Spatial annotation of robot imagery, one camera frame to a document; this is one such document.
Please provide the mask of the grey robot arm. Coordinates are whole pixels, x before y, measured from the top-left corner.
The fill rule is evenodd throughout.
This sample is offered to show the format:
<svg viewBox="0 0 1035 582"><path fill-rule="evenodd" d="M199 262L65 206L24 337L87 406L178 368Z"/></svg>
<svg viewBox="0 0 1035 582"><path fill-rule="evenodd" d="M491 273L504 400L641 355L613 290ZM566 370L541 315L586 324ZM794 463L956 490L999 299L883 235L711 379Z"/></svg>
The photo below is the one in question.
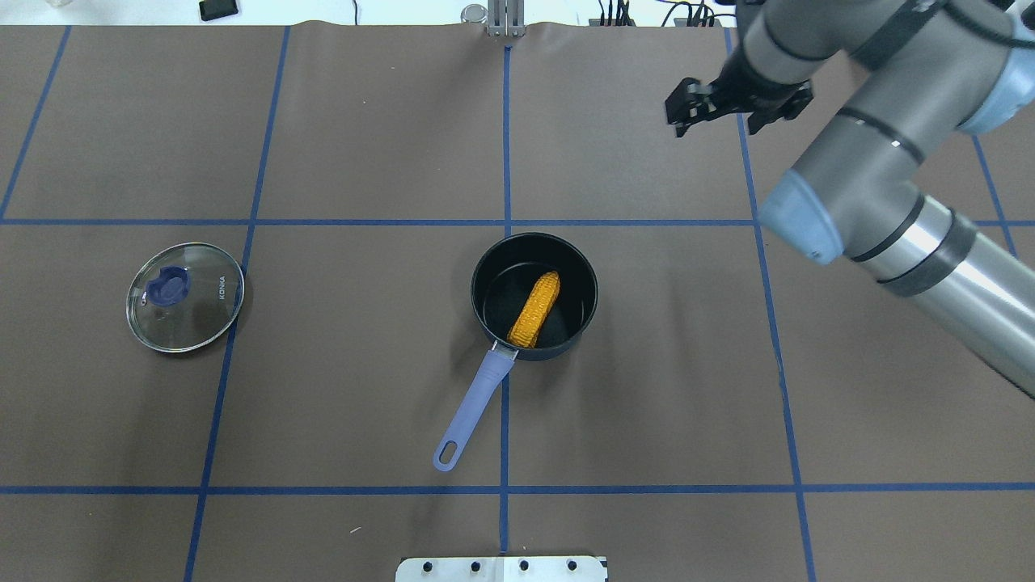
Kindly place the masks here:
<svg viewBox="0 0 1035 582"><path fill-rule="evenodd" d="M814 262L860 265L1033 395L1033 272L913 175L953 133L997 129L1033 101L1033 26L988 1L739 1L739 43L712 82L666 97L678 137L747 115L750 135L814 99L842 53L866 79L783 172L761 224Z"/></svg>

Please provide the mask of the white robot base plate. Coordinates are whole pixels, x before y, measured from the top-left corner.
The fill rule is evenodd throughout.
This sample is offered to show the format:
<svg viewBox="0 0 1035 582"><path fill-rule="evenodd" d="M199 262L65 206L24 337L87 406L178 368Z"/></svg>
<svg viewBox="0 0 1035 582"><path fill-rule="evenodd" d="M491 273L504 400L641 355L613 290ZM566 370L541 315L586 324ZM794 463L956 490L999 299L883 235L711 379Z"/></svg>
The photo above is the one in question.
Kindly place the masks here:
<svg viewBox="0 0 1035 582"><path fill-rule="evenodd" d="M404 559L395 581L609 581L605 557L591 555Z"/></svg>

